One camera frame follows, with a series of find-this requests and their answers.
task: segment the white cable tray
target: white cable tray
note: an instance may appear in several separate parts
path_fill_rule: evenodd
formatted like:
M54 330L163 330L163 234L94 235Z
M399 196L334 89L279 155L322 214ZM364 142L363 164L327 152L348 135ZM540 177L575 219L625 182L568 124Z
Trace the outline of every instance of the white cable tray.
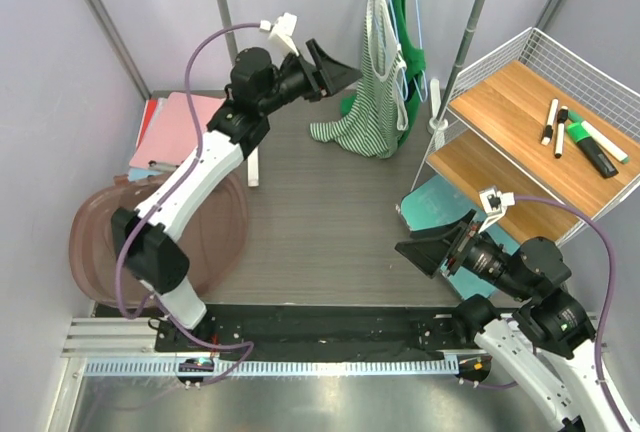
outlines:
M201 377L202 372L179 372L180 363L188 357L140 357L89 359L85 377ZM218 375L233 362L215 359ZM458 359L446 355L443 360L413 362L245 362L233 372L232 377L343 377L384 375L455 375Z

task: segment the wooden shelf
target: wooden shelf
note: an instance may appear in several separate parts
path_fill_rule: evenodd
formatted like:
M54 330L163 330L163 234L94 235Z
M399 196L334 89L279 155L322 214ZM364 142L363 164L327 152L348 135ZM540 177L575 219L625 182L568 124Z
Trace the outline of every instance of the wooden shelf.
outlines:
M492 185L503 192L549 197L535 182L470 130L431 154L428 161L479 207L482 206L478 192ZM558 240L576 222L577 219L568 212L550 211L549 206L544 204L524 202L511 207L499 224L511 237L522 243L537 236Z
M623 165L612 159L619 171L618 175L603 179L568 137L561 159L553 156L553 145L540 145L549 105L554 98L560 101L560 105L575 110L629 154L631 161L628 164ZM591 217L640 174L640 145L520 62L510 63L477 84L456 98L451 103L451 108L463 122L490 140L523 170L531 173L565 202ZM465 133L464 137L465 141L472 140L469 134ZM497 160L497 155L492 154L493 160ZM436 162L444 166L438 158ZM502 190L514 190L496 185Z

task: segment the pink folder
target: pink folder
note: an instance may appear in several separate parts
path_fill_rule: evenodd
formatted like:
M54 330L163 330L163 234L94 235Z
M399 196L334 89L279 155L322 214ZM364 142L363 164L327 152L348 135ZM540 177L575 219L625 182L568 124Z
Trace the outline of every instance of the pink folder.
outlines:
M224 99L193 96L202 132L220 108ZM173 92L158 117L147 129L142 143L131 158L129 166L148 169L149 162L180 165L197 145L187 96Z

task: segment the shelf unit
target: shelf unit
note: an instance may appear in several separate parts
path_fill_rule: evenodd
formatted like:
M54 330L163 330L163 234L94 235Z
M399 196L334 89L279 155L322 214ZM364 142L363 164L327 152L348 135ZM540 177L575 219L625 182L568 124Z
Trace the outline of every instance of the shelf unit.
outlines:
M630 157L603 179L578 147L565 140L562 158L540 145L551 100L574 109ZM425 161L476 204L478 191L553 197L599 218L640 184L640 95L530 28L467 67L447 105L450 124L436 132ZM540 204L519 204L501 221L517 241L542 235L559 245L584 225Z

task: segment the green and white striped apron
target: green and white striped apron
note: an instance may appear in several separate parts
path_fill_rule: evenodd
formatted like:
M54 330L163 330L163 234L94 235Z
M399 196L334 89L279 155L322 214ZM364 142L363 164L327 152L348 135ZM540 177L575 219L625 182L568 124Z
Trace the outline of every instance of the green and white striped apron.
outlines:
M365 157L386 159L398 150L398 140L408 127L396 85L406 64L386 0L367 1L361 70L362 79L349 113L337 122L311 124L311 137L320 142L335 141L343 149Z

